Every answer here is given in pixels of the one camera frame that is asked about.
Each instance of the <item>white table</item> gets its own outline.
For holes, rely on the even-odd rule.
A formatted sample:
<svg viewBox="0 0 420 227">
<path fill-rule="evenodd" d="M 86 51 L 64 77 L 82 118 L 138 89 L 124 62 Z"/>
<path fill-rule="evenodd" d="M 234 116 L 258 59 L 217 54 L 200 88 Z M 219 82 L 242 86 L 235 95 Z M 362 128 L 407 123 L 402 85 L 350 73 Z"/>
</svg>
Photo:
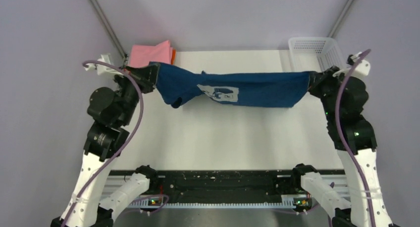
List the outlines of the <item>white table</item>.
<svg viewBox="0 0 420 227">
<path fill-rule="evenodd" d="M 195 73 L 298 71 L 287 50 L 177 52 L 175 65 Z M 157 170 L 290 170 L 299 163 L 343 168 L 322 104 L 310 94 L 290 109 L 221 105 L 206 96 L 174 109 L 157 90 L 145 94 L 144 103 L 140 128 L 114 170 L 140 165 Z M 138 114 L 139 106 L 128 131 Z"/>
</svg>

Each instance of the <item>white plastic basket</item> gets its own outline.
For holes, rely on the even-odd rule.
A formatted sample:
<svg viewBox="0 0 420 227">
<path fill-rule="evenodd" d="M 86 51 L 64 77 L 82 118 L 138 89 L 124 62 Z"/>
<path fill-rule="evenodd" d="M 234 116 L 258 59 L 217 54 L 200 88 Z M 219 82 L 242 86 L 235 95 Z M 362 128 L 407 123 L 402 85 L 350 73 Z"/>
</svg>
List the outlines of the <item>white plastic basket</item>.
<svg viewBox="0 0 420 227">
<path fill-rule="evenodd" d="M 325 71 L 331 66 L 346 68 L 337 41 L 326 37 L 294 37 L 289 39 L 294 71 Z"/>
</svg>

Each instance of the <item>blue t-shirt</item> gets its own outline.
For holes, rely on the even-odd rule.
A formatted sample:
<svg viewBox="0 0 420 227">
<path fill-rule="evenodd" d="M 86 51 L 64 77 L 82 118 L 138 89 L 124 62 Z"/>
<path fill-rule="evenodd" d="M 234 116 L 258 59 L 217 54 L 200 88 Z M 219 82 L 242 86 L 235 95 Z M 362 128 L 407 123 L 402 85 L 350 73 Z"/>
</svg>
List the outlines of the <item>blue t-shirt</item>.
<svg viewBox="0 0 420 227">
<path fill-rule="evenodd" d="M 289 108 L 309 84 L 309 72 L 195 74 L 166 63 L 157 78 L 163 101 L 174 108 L 202 94 L 221 104 Z"/>
</svg>

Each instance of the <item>white graphic print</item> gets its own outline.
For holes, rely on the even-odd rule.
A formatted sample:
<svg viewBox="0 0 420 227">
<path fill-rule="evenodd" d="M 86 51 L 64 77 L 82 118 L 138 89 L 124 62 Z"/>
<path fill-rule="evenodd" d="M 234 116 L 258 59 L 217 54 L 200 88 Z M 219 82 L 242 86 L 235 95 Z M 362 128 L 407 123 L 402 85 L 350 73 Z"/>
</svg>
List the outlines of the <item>white graphic print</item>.
<svg viewBox="0 0 420 227">
<path fill-rule="evenodd" d="M 238 102 L 239 88 L 237 87 L 212 87 L 200 84 L 197 87 L 217 102 Z"/>
</svg>

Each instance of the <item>gray floor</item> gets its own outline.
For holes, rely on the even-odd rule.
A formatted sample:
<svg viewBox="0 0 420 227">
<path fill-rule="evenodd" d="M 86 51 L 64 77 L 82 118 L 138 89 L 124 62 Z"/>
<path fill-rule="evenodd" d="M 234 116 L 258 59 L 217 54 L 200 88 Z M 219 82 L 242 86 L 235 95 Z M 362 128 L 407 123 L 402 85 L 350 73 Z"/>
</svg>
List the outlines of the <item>gray floor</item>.
<svg viewBox="0 0 420 227">
<path fill-rule="evenodd" d="M 327 227 L 327 214 L 318 208 L 308 215 L 287 215 L 262 209 L 164 209 L 147 214 L 122 214 L 114 227 Z"/>
</svg>

